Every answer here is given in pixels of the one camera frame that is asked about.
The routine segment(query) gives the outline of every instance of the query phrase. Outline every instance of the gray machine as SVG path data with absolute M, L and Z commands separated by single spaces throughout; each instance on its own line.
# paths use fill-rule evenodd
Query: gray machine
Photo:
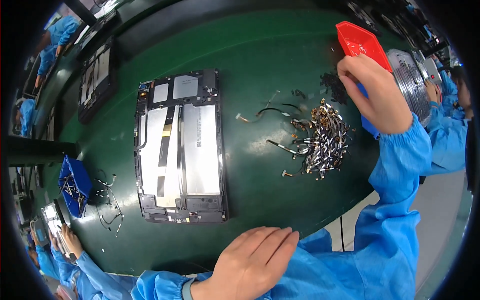
M 425 89 L 425 79 L 440 85 L 442 79 L 432 59 L 425 59 L 422 52 L 405 52 L 397 49 L 387 51 L 396 83 L 407 100 L 408 107 L 425 127 L 430 121 L 430 104 Z

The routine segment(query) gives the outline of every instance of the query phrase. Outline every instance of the blue plastic bin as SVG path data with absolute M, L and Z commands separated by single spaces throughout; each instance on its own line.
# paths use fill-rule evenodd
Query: blue plastic bin
M 87 171 L 84 168 L 84 164 L 80 160 L 65 155 L 60 170 L 59 186 L 63 186 L 63 181 L 61 181 L 61 179 L 69 176 L 70 174 L 72 174 L 73 181 L 75 182 L 78 191 L 85 196 L 85 207 L 88 200 L 88 195 L 90 195 L 90 191 L 92 190 L 92 182 L 88 177 Z M 78 202 L 73 200 L 66 191 L 62 191 L 62 195 L 63 199 L 65 199 L 65 203 L 70 214 L 76 218 L 81 217 L 81 215 L 79 216 Z
M 363 87 L 363 85 L 360 83 L 357 84 L 357 87 L 359 88 L 361 93 L 368 98 L 368 93 L 367 90 L 365 90 L 365 87 Z M 366 131 L 370 132 L 375 140 L 378 140 L 378 135 L 380 134 L 378 129 L 376 129 L 375 126 L 373 126 L 373 124 L 370 123 L 370 121 L 368 121 L 367 118 L 363 115 L 360 115 L 360 119 L 362 127 L 365 128 Z

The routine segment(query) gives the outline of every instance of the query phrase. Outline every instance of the black plastic frame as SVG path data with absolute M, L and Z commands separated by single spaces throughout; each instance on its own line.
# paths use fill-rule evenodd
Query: black plastic frame
M 188 75 L 196 77 L 198 79 L 197 95 L 193 97 L 173 99 L 173 87 L 175 77 Z M 205 80 L 206 75 L 209 78 L 214 78 L 214 83 L 208 83 Z M 166 101 L 154 103 L 154 93 L 151 89 L 157 85 L 168 85 L 168 97 Z M 148 114 L 148 111 L 158 108 L 171 108 L 180 106 L 180 111 L 184 105 L 193 104 L 195 107 L 201 107 L 206 105 L 215 105 L 216 109 L 216 139 L 217 139 L 217 155 L 222 157 L 219 163 L 218 176 L 220 181 L 220 194 L 219 195 L 185 195 L 185 197 L 176 199 L 177 207 L 160 207 L 156 205 L 155 195 L 143 194 L 142 190 L 142 164 L 141 157 L 139 155 L 142 145 L 140 145 L 141 136 L 143 132 L 140 132 L 141 117 Z M 140 209 L 142 216 L 148 222 L 154 223 L 182 223 L 182 224 L 200 224 L 200 223 L 222 223 L 228 220 L 228 203 L 227 203 L 227 189 L 225 182 L 225 150 L 223 146 L 223 133 L 222 133 L 222 114 L 221 114 L 221 98 L 219 91 L 219 80 L 217 69 L 204 69 L 198 71 L 192 71 L 173 76 L 162 77 L 151 81 L 140 83 L 137 94 L 137 110 L 135 113 L 135 129 L 134 129 L 134 161 L 135 161 L 135 177 L 137 185 L 138 200 L 140 203 Z M 221 207 L 218 210 L 197 210 L 189 211 L 187 209 L 187 199 L 198 199 L 201 202 L 218 202 Z
M 95 50 L 95 45 L 97 45 L 100 40 L 105 38 L 104 34 L 108 32 L 119 20 L 120 18 L 117 15 L 116 9 L 113 9 L 106 15 L 97 19 L 95 25 L 91 26 L 77 43 L 77 45 L 79 45 L 77 60 L 84 60 L 89 53 L 92 53 L 92 51 Z M 84 41 L 94 31 L 96 31 L 95 35 L 82 47 Z
M 117 59 L 115 51 L 115 40 L 111 36 L 105 45 L 105 48 L 100 53 L 95 53 L 85 60 L 82 64 L 82 72 L 80 74 L 80 88 L 78 92 L 78 121 L 86 125 L 88 124 L 102 106 L 115 95 L 118 89 L 117 85 Z M 93 89 L 94 97 L 89 101 L 88 105 L 82 104 L 82 87 L 87 80 L 85 73 L 88 68 L 98 61 L 100 55 L 110 50 L 110 57 L 108 61 L 108 76 L 100 82 L 100 84 Z

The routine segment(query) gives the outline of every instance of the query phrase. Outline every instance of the worker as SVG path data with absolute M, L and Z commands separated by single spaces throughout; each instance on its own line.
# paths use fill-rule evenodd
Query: worker
M 55 58 L 65 49 L 70 36 L 77 30 L 78 20 L 72 16 L 62 17 L 47 28 L 36 47 L 35 54 L 40 52 L 40 67 L 38 68 L 35 87 L 39 87 Z
M 35 249 L 28 247 L 28 256 L 30 256 L 30 259 L 32 260 L 34 265 L 45 275 L 50 276 L 53 279 L 60 280 L 59 267 L 51 253 L 53 250 L 51 249 L 50 252 L 48 250 L 45 250 L 45 248 L 40 245 L 40 242 L 38 241 L 38 237 L 36 236 L 32 225 L 30 225 L 30 229 L 33 241 L 35 243 Z M 50 231 L 48 231 L 48 235 L 50 236 L 50 240 L 53 240 L 53 236 Z M 52 247 L 57 247 L 57 245 L 55 244 L 54 246 L 51 243 L 50 248 Z
M 54 296 L 59 300 L 125 300 L 131 299 L 130 291 L 137 281 L 133 276 L 119 276 L 104 273 L 83 250 L 82 244 L 72 230 L 63 224 L 61 233 L 70 251 L 75 255 L 77 265 L 68 263 L 52 238 L 52 254 L 59 265 L 60 285 Z
M 430 101 L 431 118 L 425 129 L 432 141 L 432 166 L 422 173 L 423 176 L 456 172 L 465 168 L 465 145 L 467 141 L 468 121 L 473 117 L 470 91 L 466 84 L 463 69 L 456 66 L 452 69 L 452 79 L 455 82 L 458 105 L 462 108 L 452 109 L 448 116 L 445 107 L 440 102 L 440 91 L 430 81 L 425 81 L 427 96 Z
M 291 228 L 254 228 L 223 250 L 213 272 L 192 279 L 144 271 L 132 290 L 134 299 L 414 298 L 420 215 L 408 209 L 419 175 L 431 163 L 430 139 L 393 75 L 374 60 L 347 56 L 337 70 L 360 113 L 381 132 L 380 157 L 369 178 L 380 200 L 360 213 L 355 250 L 332 252 L 325 229 L 299 241 Z
M 30 137 L 35 115 L 35 105 L 36 102 L 33 99 L 20 98 L 13 106 L 12 123 L 21 124 L 20 135 L 23 137 Z
M 443 67 L 443 64 L 439 61 L 438 57 L 433 54 L 431 56 L 433 61 L 435 62 L 437 68 Z M 457 84 L 454 82 L 455 80 L 462 80 L 460 78 L 460 74 L 458 74 L 459 68 L 456 68 L 457 71 L 453 71 L 452 79 L 448 76 L 445 70 L 440 71 L 440 78 L 442 79 L 442 99 L 441 99 L 441 107 L 443 109 L 443 115 L 446 117 L 452 117 L 456 120 L 463 120 L 465 118 L 465 112 L 463 108 L 458 105 L 458 90 Z

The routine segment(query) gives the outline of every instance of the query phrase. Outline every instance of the elastic cuff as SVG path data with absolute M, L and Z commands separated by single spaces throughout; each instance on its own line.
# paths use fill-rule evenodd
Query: elastic cuff
M 190 293 L 190 286 L 194 281 L 195 278 L 192 278 L 183 284 L 183 287 L 181 288 L 181 296 L 183 300 L 193 300 L 192 293 Z
M 87 252 L 85 252 L 85 250 L 83 250 L 82 254 L 80 254 L 80 257 L 77 257 L 76 262 L 78 264 L 78 261 L 84 262 L 86 260 L 92 260 L 92 259 L 90 258 L 90 256 L 88 256 Z
M 394 133 L 394 134 L 380 134 L 380 141 L 384 144 L 392 144 L 397 146 L 402 146 L 412 141 L 415 141 L 418 136 L 420 130 L 423 130 L 422 125 L 419 122 L 419 118 L 416 114 L 412 113 L 413 122 L 410 128 L 405 131 L 404 133 Z

